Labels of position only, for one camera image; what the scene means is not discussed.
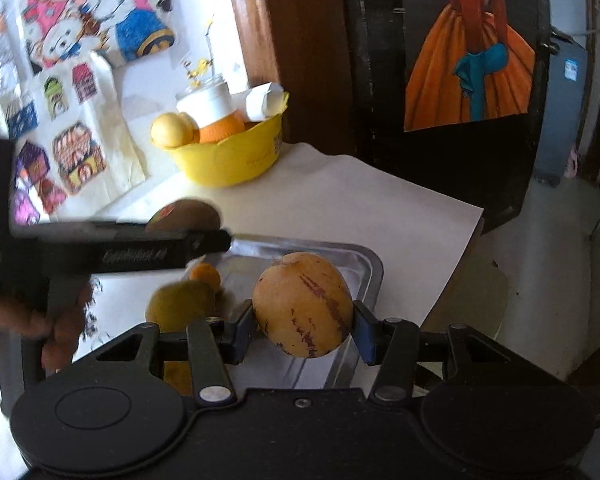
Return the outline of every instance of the table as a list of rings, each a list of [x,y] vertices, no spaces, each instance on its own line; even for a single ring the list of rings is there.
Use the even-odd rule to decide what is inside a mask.
[[[480,208],[395,178],[350,156],[327,156],[307,144],[295,144],[283,145],[280,160],[251,182],[205,189],[177,173],[125,206],[118,217],[147,221],[162,206],[185,197],[213,203],[222,212],[225,227],[235,233],[370,248],[384,265],[376,316],[402,317],[417,324],[445,290],[482,214]],[[374,368],[360,362],[352,386],[368,391],[374,377]],[[2,418],[0,478],[16,478],[23,471]]]

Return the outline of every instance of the floor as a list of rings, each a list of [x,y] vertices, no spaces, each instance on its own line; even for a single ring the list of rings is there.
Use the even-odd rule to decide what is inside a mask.
[[[561,379],[587,356],[589,235],[599,218],[600,192],[583,180],[532,180],[520,216],[476,248],[509,280],[497,340]]]

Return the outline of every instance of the teal bow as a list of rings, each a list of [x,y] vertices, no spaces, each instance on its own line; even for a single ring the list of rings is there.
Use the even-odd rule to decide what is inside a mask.
[[[454,75],[460,78],[460,88],[469,97],[472,121],[484,118],[484,77],[502,70],[509,63],[509,51],[496,43],[478,54],[466,54],[458,61]]]

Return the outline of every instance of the pepino melon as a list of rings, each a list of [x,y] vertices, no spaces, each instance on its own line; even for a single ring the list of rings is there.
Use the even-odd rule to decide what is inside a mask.
[[[338,269],[311,253],[293,253],[265,270],[253,289],[260,329],[295,357],[321,357],[349,335],[353,302]]]

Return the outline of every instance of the yellow plastic basket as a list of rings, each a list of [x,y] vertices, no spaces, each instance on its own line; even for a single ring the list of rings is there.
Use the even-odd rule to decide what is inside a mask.
[[[256,178],[278,159],[282,144],[282,112],[217,144],[186,144],[162,148],[178,168],[196,184],[205,187],[234,186]]]

